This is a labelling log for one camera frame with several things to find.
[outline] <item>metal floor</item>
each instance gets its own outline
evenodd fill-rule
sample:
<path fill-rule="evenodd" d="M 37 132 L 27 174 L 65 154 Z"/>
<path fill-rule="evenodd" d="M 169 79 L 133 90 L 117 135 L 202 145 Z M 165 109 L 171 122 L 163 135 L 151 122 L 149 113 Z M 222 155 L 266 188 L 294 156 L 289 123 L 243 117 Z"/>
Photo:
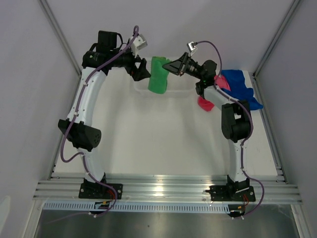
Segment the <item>metal floor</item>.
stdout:
<path fill-rule="evenodd" d="M 109 212 L 47 222 L 74 211 L 44 210 L 36 238 L 299 238 L 289 205 L 263 205 L 245 220 L 225 214 Z"/>

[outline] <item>green towel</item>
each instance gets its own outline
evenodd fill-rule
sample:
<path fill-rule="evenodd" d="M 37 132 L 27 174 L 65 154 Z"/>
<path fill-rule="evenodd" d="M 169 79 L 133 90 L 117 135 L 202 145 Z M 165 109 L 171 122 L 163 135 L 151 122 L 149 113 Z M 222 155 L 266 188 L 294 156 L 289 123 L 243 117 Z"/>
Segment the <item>green towel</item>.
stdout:
<path fill-rule="evenodd" d="M 165 63 L 169 63 L 170 60 L 165 57 L 152 57 L 151 61 L 151 77 L 149 80 L 148 89 L 151 92 L 163 94 L 167 89 L 167 76 L 168 71 L 163 69 L 162 66 Z"/>

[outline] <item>gray wall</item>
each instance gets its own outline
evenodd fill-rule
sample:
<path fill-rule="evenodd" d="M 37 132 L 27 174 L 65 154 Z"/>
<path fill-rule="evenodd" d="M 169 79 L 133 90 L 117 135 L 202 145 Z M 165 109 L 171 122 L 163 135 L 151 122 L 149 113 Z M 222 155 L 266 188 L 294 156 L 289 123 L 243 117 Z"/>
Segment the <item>gray wall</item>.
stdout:
<path fill-rule="evenodd" d="M 0 1 L 0 200 L 11 196 L 1 237 L 24 229 L 47 174 L 76 75 L 36 0 Z"/>
<path fill-rule="evenodd" d="M 78 62 L 99 30 L 126 40 L 135 24 L 148 40 L 144 57 L 180 57 L 190 41 L 210 40 L 224 68 L 252 71 L 292 0 L 48 0 Z M 203 46 L 195 59 L 217 61 Z"/>
<path fill-rule="evenodd" d="M 290 182 L 317 227 L 317 1 L 303 1 L 259 75 Z"/>

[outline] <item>pink cloth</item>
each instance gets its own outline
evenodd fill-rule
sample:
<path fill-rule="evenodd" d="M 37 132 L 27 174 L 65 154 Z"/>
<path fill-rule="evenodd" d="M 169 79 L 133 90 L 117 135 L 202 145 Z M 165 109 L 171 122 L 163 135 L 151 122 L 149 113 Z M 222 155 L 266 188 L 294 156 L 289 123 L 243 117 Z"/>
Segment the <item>pink cloth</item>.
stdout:
<path fill-rule="evenodd" d="M 229 84 L 226 80 L 226 78 L 224 76 L 221 76 L 219 77 L 217 80 L 216 80 L 216 84 L 220 87 L 220 88 L 225 88 L 225 89 L 228 89 L 230 90 L 230 87 L 229 87 Z M 204 109 L 206 112 L 210 112 L 213 107 L 214 107 L 214 104 L 211 103 L 210 101 L 206 100 L 206 99 L 203 99 L 201 96 L 198 97 L 198 105 Z"/>

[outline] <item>fabric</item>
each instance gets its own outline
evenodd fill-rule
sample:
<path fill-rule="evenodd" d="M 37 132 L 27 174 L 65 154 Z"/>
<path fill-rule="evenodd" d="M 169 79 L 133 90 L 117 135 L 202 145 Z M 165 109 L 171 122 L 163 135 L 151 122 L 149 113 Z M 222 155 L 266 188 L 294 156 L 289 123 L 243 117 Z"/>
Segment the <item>fabric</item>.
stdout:
<path fill-rule="evenodd" d="M 226 80 L 226 78 L 224 76 L 221 76 L 219 78 L 217 78 L 217 75 L 214 77 L 214 79 L 216 80 L 216 84 L 220 87 L 220 88 L 225 88 L 227 90 L 230 90 L 230 86 Z M 204 109 L 206 112 L 210 112 L 213 107 L 214 104 L 206 99 L 203 99 L 201 96 L 198 97 L 198 105 Z"/>
<path fill-rule="evenodd" d="M 263 105 L 255 99 L 253 88 L 247 88 L 245 78 L 241 70 L 223 70 L 221 74 L 226 78 L 230 89 L 223 88 L 223 91 L 238 100 L 247 100 L 250 110 L 262 109 Z"/>

